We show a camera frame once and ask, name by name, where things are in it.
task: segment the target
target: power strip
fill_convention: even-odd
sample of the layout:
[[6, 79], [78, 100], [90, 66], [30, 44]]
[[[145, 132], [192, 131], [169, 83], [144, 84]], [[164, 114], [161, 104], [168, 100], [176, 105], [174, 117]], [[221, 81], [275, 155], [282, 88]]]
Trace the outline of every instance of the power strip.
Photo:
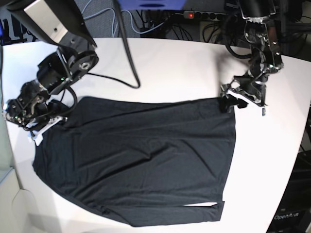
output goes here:
[[226, 13], [215, 13], [207, 11], [184, 11], [185, 19], [196, 19], [206, 21], [223, 21], [228, 15]]

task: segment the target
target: black skirt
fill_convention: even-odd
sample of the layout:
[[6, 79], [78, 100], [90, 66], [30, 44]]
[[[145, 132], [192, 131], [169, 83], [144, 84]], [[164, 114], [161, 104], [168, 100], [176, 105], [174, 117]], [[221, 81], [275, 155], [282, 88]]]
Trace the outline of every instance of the black skirt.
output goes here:
[[35, 172], [90, 212], [136, 227], [221, 218], [236, 134], [234, 112], [221, 113], [218, 99], [83, 98], [43, 136]]

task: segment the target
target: black equipment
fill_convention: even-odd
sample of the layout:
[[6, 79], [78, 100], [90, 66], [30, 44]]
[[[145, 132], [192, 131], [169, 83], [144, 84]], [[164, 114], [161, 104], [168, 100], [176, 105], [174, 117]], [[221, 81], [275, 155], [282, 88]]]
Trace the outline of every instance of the black equipment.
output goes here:
[[[56, 116], [66, 117], [75, 107], [77, 98], [70, 86], [97, 64], [96, 43], [88, 32], [74, 0], [1, 0], [0, 6], [4, 5], [38, 39], [58, 46], [55, 53], [39, 64], [37, 78], [25, 83], [18, 98], [9, 100], [3, 107], [5, 119], [33, 134], [33, 130], [40, 130]], [[233, 12], [226, 18], [224, 32], [232, 17], [242, 16], [246, 21], [245, 38], [252, 53], [236, 54], [231, 49], [225, 33], [224, 42], [235, 57], [250, 59], [250, 68], [245, 75], [234, 77], [232, 83], [238, 82], [240, 87], [232, 88], [232, 83], [222, 86], [221, 109], [227, 112], [234, 105], [243, 108], [248, 103], [253, 103], [263, 108], [264, 114], [265, 83], [270, 74], [283, 68], [274, 21], [270, 19], [275, 9], [269, 0], [240, 0], [240, 5], [242, 11]], [[130, 57], [120, 5], [116, 0], [114, 6], [129, 62], [138, 81], [138, 86], [134, 88], [139, 88], [140, 82]], [[51, 95], [57, 95], [65, 89], [68, 89], [75, 99], [71, 108], [64, 111], [63, 106], [56, 101], [47, 104]]]
[[305, 233], [311, 224], [311, 151], [298, 154], [268, 233]]

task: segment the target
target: wire bundle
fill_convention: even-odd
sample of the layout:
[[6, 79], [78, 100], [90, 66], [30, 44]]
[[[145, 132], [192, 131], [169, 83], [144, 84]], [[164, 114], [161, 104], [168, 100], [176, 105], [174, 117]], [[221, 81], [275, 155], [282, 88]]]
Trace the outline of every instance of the wire bundle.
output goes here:
[[137, 71], [136, 71], [136, 68], [135, 68], [135, 65], [134, 65], [134, 62], [133, 62], [133, 58], [132, 58], [132, 55], [131, 55], [131, 52], [130, 52], [130, 49], [129, 49], [129, 45], [128, 45], [128, 42], [127, 42], [127, 37], [126, 37], [126, 31], [125, 31], [125, 26], [124, 26], [124, 21], [123, 21], [123, 18], [122, 18], [122, 11], [121, 11], [121, 8], [120, 8], [120, 5], [119, 3], [116, 1], [116, 0], [113, 0], [113, 5], [114, 5], [114, 8], [116, 9], [116, 16], [118, 18], [118, 21], [119, 21], [119, 24], [120, 24], [120, 32], [121, 32], [121, 37], [122, 37], [122, 40], [123, 40], [123, 44], [124, 44], [124, 48], [125, 48], [125, 52], [126, 52], [126, 55], [127, 55], [127, 58], [128, 58], [128, 61], [130, 63], [130, 66], [131, 66], [131, 69], [132, 69], [132, 72], [133, 72], [133, 75], [136, 79], [136, 82], [137, 82], [137, 86], [133, 86], [131, 84], [128, 84], [122, 80], [119, 80], [119, 79], [116, 79], [116, 78], [112, 78], [112, 77], [109, 77], [109, 76], [105, 76], [105, 75], [100, 75], [100, 74], [94, 74], [94, 73], [88, 73], [89, 75], [93, 75], [93, 76], [98, 76], [98, 77], [102, 77], [102, 78], [107, 78], [107, 79], [111, 79], [111, 80], [114, 80], [114, 81], [117, 81], [117, 82], [120, 82], [121, 84], [124, 84], [128, 87], [131, 87], [131, 88], [134, 88], [134, 89], [138, 89], [140, 88], [140, 80], [139, 80], [139, 77], [138, 77], [138, 74], [137, 74]]
[[227, 50], [236, 58], [238, 59], [249, 59], [252, 57], [252, 54], [245, 54], [245, 55], [240, 55], [237, 54], [235, 51], [233, 51], [233, 49], [230, 47], [231, 42], [228, 41], [228, 26], [230, 24], [231, 21], [233, 21], [233, 19], [236, 16], [239, 16], [241, 14], [240, 10], [237, 10], [233, 13], [230, 13], [227, 18], [225, 19], [223, 25], [222, 25], [222, 37], [223, 37], [223, 43], [225, 45], [225, 47], [227, 48]]
[[1, 91], [1, 108], [3, 108], [3, 91], [2, 91], [2, 70], [3, 70], [3, 46], [0, 44], [0, 91]]
[[[213, 31], [210, 33], [209, 37], [208, 37], [208, 40], [205, 39], [205, 31], [209, 28], [213, 28]], [[212, 39], [213, 35], [215, 32], [217, 32], [219, 29], [221, 28], [221, 24], [219, 22], [215, 22], [215, 23], [212, 23], [212, 24], [208, 24], [206, 25], [203, 30], [202, 30], [202, 37], [203, 37], [203, 40], [205, 43], [208, 43], [210, 42], [210, 40]]]
[[[82, 14], [85, 12], [85, 10], [86, 10], [87, 7], [91, 4], [92, 1], [93, 1], [93, 0], [89, 0], [89, 2], [85, 5], [85, 7], [83, 8], [83, 10], [81, 11]], [[95, 13], [95, 14], [92, 14], [92, 15], [90, 15], [90, 16], [86, 16], [86, 17], [84, 17], [83, 19], [84, 19], [84, 20], [88, 20], [88, 19], [94, 18], [94, 17], [96, 17], [96, 16], [101, 15], [102, 13], [104, 13], [104, 12], [106, 12], [106, 11], [112, 11], [112, 13], [113, 13], [113, 19], [112, 19], [112, 25], [111, 25], [111, 34], [112, 34], [112, 37], [115, 37], [115, 36], [116, 36], [116, 32], [118, 31], [119, 23], [118, 23], [118, 22], [117, 22], [117, 23], [115, 22], [115, 21], [116, 21], [116, 12], [115, 12], [114, 9], [112, 9], [112, 8], [105, 8], [105, 9], [103, 9], [103, 10], [101, 10], [101, 11]], [[139, 32], [139, 31], [137, 31], [137, 30], [135, 29], [135, 27], [134, 27], [134, 17], [133, 17], [133, 14], [132, 14], [130, 11], [128, 11], [128, 10], [122, 10], [121, 12], [127, 12], [127, 13], [130, 15], [130, 18], [131, 18], [131, 27], [132, 27], [133, 31], [134, 31], [135, 33], [137, 33], [137, 34], [146, 34], [146, 33], [152, 32], [153, 30], [155, 30], [155, 29], [161, 27], [161, 26], [164, 24], [164, 22], [162, 22], [162, 23], [160, 23], [160, 24], [158, 24], [158, 25], [152, 27], [151, 29], [149, 29], [149, 30], [147, 30], [147, 31]]]

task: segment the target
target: black cable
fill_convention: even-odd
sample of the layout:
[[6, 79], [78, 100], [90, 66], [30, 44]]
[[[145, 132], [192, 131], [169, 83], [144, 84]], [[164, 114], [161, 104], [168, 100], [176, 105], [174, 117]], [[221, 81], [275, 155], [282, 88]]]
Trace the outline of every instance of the black cable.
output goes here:
[[214, 44], [217, 44], [218, 43], [218, 37], [219, 37], [219, 35], [220, 35], [221, 33], [218, 33], [218, 34], [215, 34], [211, 39], [210, 39], [210, 41], [211, 41], [211, 43], [214, 43]]
[[106, 76], [106, 75], [101, 75], [101, 74], [94, 74], [94, 73], [87, 73], [89, 75], [93, 75], [93, 76], [97, 76], [97, 77], [101, 77], [101, 78], [106, 78], [106, 79], [111, 79], [111, 80], [114, 80], [114, 81], [117, 81], [117, 82], [120, 82], [121, 84], [124, 84], [130, 88], [134, 88], [134, 89], [137, 89], [137, 86], [132, 86], [131, 84], [128, 84], [120, 79], [116, 79], [116, 78], [112, 78], [112, 77], [109, 77], [109, 76]]
[[65, 96], [65, 92], [66, 92], [66, 89], [63, 91], [63, 95], [62, 95], [62, 98], [60, 99], [60, 103], [63, 101], [63, 98], [64, 98], [64, 96]]
[[304, 33], [304, 34], [311, 33], [311, 30], [295, 30], [295, 31], [290, 31], [288, 33], [289, 33], [288, 36], [291, 36], [291, 35], [293, 35], [295, 33]]
[[301, 53], [301, 51], [303, 50], [304, 46], [306, 45], [308, 35], [309, 34], [306, 34], [306, 37], [304, 38], [304, 41], [302, 42], [300, 48], [297, 50], [296, 53], [294, 53], [293, 55], [290, 55], [291, 57], [296, 57], [296, 56], [298, 56]]
[[72, 97], [73, 97], [73, 105], [72, 105], [68, 110], [66, 110], [66, 111], [64, 111], [64, 112], [62, 112], [62, 113], [59, 113], [59, 114], [57, 114], [57, 115], [55, 115], [55, 116], [62, 116], [62, 117], [65, 117], [66, 115], [68, 115], [69, 113], [71, 113], [71, 112], [75, 109], [75, 107], [77, 106], [77, 104], [78, 104], [78, 98], [77, 98], [77, 95], [76, 95], [76, 93], [74, 92], [74, 90], [73, 90], [70, 86], [66, 87], [66, 89], [70, 92], [70, 94], [71, 94]]
[[178, 36], [177, 32], [175, 31], [175, 29], [173, 28], [173, 26], [172, 26], [172, 31], [175, 33], [177, 39], [180, 40], [180, 39], [179, 39], [179, 36]]
[[136, 69], [135, 69], [135, 65], [134, 65], [134, 62], [133, 62], [133, 59], [132, 59], [130, 48], [128, 46], [128, 42], [127, 42], [127, 38], [126, 38], [126, 31], [125, 31], [125, 26], [124, 26], [124, 21], [123, 21], [123, 17], [122, 17], [122, 13], [121, 13], [121, 8], [120, 8], [120, 5], [117, 2], [117, 0], [113, 0], [113, 5], [114, 5], [114, 8], [116, 10], [117, 19], [119, 21], [119, 29], [120, 29], [120, 32], [121, 32], [121, 37], [122, 37], [122, 40], [123, 40], [123, 44], [124, 44], [125, 52], [126, 52], [126, 55], [127, 55], [127, 59], [128, 59], [128, 61], [130, 63], [133, 75], [134, 75], [134, 77], [135, 77], [135, 79], [137, 81], [137, 86], [132, 86], [132, 88], [138, 89], [138, 88], [140, 88], [141, 84], [140, 84], [140, 80], [139, 80], [138, 74], [137, 74]]
[[189, 40], [189, 38], [190, 38], [191, 41], [193, 41], [193, 38], [192, 38], [191, 34], [190, 34], [186, 29], [184, 29], [184, 28], [181, 27], [180, 25], [175, 25], [175, 24], [174, 24], [174, 26], [180, 28], [180, 29], [184, 32], [184, 34], [185, 34], [185, 36], [186, 36], [186, 38], [187, 38], [188, 40]]
[[182, 38], [182, 40], [185, 40], [185, 39], [184, 39], [183, 32], [181, 31], [181, 28], [179, 28], [179, 31], [180, 31], [180, 34], [181, 34], [181, 38]]
[[145, 27], [145, 24], [147, 23], [147, 21], [144, 21], [144, 18], [142, 16], [142, 11], [141, 11], [141, 14], [139, 13], [138, 10], [136, 10], [136, 13], [138, 14], [140, 20], [141, 20], [141, 23], [142, 23], [142, 27], [144, 28]]
[[228, 22], [235, 15], [238, 15], [239, 13], [241, 13], [240, 10], [229, 14], [228, 17], [225, 19], [224, 24], [223, 24], [223, 28], [222, 28], [222, 30], [223, 30], [223, 41], [224, 41], [225, 47], [231, 53], [231, 55], [233, 55], [234, 57], [236, 57], [238, 59], [250, 59], [252, 57], [252, 54], [240, 55], [240, 54], [237, 54], [235, 51], [232, 50], [232, 48], [230, 47], [230, 44], [228, 42], [228, 38], [227, 38], [227, 34], [226, 34]]
[[34, 34], [32, 34], [29, 30], [27, 30], [26, 33], [27, 33], [28, 35], [31, 35], [31, 36], [33, 37], [32, 42], [35, 42], [35, 41], [38, 39], [38, 38], [37, 38]]
[[208, 37], [207, 42], [209, 42], [209, 41], [211, 40], [211, 38], [213, 37], [214, 33], [217, 32], [218, 30], [219, 30], [219, 27], [216, 28], [216, 29], [214, 29], [214, 30], [211, 32], [211, 34], [210, 34], [209, 37]]
[[266, 60], [266, 55], [263, 53], [263, 51], [261, 51], [261, 49], [259, 47], [257, 47], [256, 45], [250, 43], [249, 41], [247, 41], [246, 39], [243, 40], [241, 38], [238, 38], [238, 40], [242, 41], [242, 42], [245, 42], [247, 44], [249, 44], [251, 47], [255, 48], [258, 50], [258, 52], [262, 55], [262, 57], [264, 58], [264, 60]]
[[306, 150], [303, 148], [303, 146], [300, 145], [300, 147], [301, 147], [302, 151], [306, 153]]
[[[283, 38], [287, 38], [287, 37], [293, 37], [294, 35], [296, 35], [296, 33], [294, 34], [291, 34], [289, 36], [283, 36], [281, 39]], [[303, 33], [301, 34], [298, 34], [298, 37], [292, 39], [292, 40], [286, 40], [286, 41], [282, 41], [282, 40], [279, 40], [280, 43], [292, 43], [292, 42], [295, 42], [296, 40], [298, 40], [299, 38], [301, 38], [303, 36]]]
[[204, 40], [205, 43], [207, 42], [207, 40], [205, 40], [205, 31], [206, 31], [207, 29], [211, 28], [211, 27], [213, 27], [213, 30], [215, 30], [216, 25], [217, 25], [217, 23], [212, 23], [212, 24], [206, 25], [206, 26], [203, 28], [203, 30], [202, 30], [202, 37], [203, 37], [203, 40]]
[[2, 44], [0, 44], [0, 91], [1, 91], [1, 95], [2, 95], [2, 97], [1, 97], [1, 108], [3, 107], [2, 71], [3, 71], [3, 46], [2, 46]]
[[223, 39], [223, 34], [220, 32], [215, 40], [215, 44], [218, 44], [219, 41]]
[[308, 17], [308, 16], [302, 16], [302, 18], [309, 18], [309, 19], [311, 19], [311, 17]]

